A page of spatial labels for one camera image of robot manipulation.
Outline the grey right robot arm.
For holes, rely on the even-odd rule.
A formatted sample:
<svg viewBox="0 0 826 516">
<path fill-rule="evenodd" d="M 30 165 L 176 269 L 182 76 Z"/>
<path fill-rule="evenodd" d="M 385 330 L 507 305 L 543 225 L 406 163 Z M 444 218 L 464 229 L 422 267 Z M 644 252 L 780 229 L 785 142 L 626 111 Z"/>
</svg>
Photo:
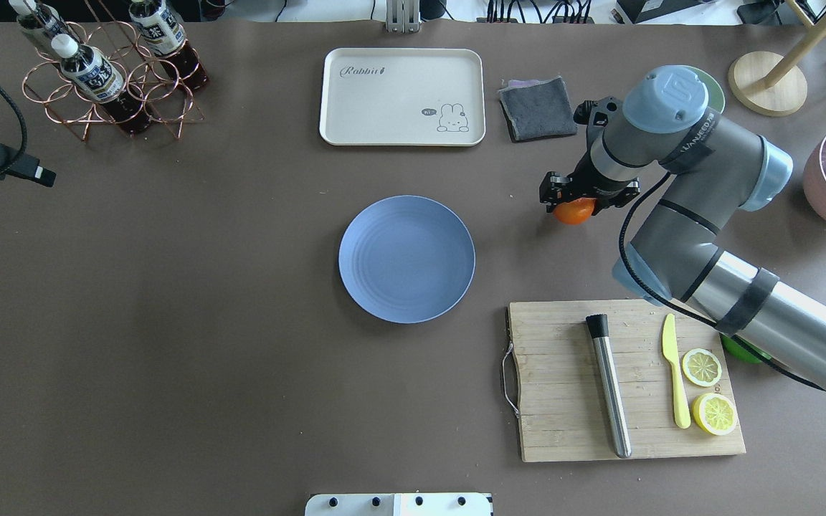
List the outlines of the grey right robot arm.
<svg viewBox="0 0 826 516">
<path fill-rule="evenodd" d="M 620 208 L 639 192 L 643 167 L 658 163 L 671 185 L 630 242 L 620 267 L 629 288 L 708 317 L 719 333 L 826 390 L 826 306 L 715 245 L 738 209 L 764 208 L 789 183 L 793 161 L 708 105 L 692 68 L 653 69 L 624 99 L 578 109 L 587 115 L 587 152 L 568 176 L 547 173 L 538 199 L 547 211 L 576 199 Z"/>
</svg>

